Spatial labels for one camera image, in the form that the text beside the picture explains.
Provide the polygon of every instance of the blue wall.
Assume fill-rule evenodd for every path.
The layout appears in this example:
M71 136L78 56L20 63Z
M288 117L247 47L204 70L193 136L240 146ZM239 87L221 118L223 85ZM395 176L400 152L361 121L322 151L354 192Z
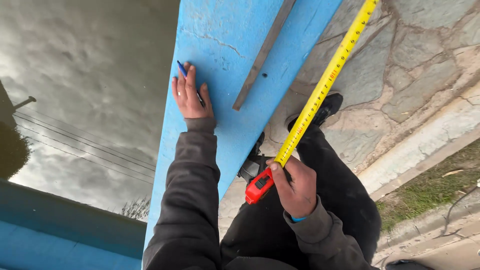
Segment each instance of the blue wall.
M318 41L341 0L297 0L240 112L231 107L283 0L204 1L180 3L176 60L197 66L197 86L208 83L218 121L217 163L220 198L235 177L303 62ZM180 132L186 131L171 88L165 109L145 245L160 215L167 169Z
M140 270L142 261L0 221L0 268Z

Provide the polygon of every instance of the tape measure numbers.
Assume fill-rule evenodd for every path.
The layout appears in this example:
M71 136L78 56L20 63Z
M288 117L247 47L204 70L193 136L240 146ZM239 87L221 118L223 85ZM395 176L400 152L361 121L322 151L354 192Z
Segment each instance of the tape measure numbers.
M367 24L368 19L370 19L370 16L372 15L378 1L379 0L366 0L360 8L357 17L355 17L355 20L353 20L350 29L345 34L340 46L336 50L332 60L328 64L322 77L320 78L320 81L308 99L307 104L301 111L300 116L293 125L287 139L280 148L279 153L275 157L275 161L280 163L282 167L285 166L285 163L293 153L293 149L297 147L297 144L312 121L315 113L325 100L328 91L342 70L343 65L347 61L347 57L352 52L353 46L355 46L355 43L357 43L357 40Z
M280 163L282 167L285 167L285 163L292 155L293 149L297 147L305 130L312 121L314 115L317 113L320 105L325 100L328 91L342 70L343 65L347 61L347 57L352 52L353 46L357 43L357 40L365 28L368 19L370 19L378 1L379 0L366 0L355 17L355 20L353 20L352 25L345 34L340 46L336 50L332 60L328 64L320 81L308 99L307 104L301 111L300 116L293 125L287 139L280 148L279 153L275 157L275 161ZM274 180L272 179L272 171L268 168L248 184L245 190L245 200L249 204L257 203L273 184Z

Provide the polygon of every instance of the grass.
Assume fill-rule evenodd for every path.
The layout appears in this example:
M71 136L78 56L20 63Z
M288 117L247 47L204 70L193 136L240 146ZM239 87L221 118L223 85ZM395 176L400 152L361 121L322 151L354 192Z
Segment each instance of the grass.
M376 202L382 231L437 206L455 201L480 178L480 139ZM442 177L447 172L462 172Z

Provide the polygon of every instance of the sneaker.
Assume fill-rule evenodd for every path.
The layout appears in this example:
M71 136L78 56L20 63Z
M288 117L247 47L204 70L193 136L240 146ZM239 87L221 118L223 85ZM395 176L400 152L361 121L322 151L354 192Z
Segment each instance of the sneaker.
M340 107L342 106L343 102L343 95L338 93L338 92L330 92L326 97L325 100L322 102L320 105L320 108L318 109L317 113L314 115L312 119L312 123L310 123L310 126L314 125L317 128L320 127L325 120L336 114ZM288 132L292 129L293 125L295 124L295 121L297 118L300 116L299 113L292 115L285 120L285 127L287 128Z

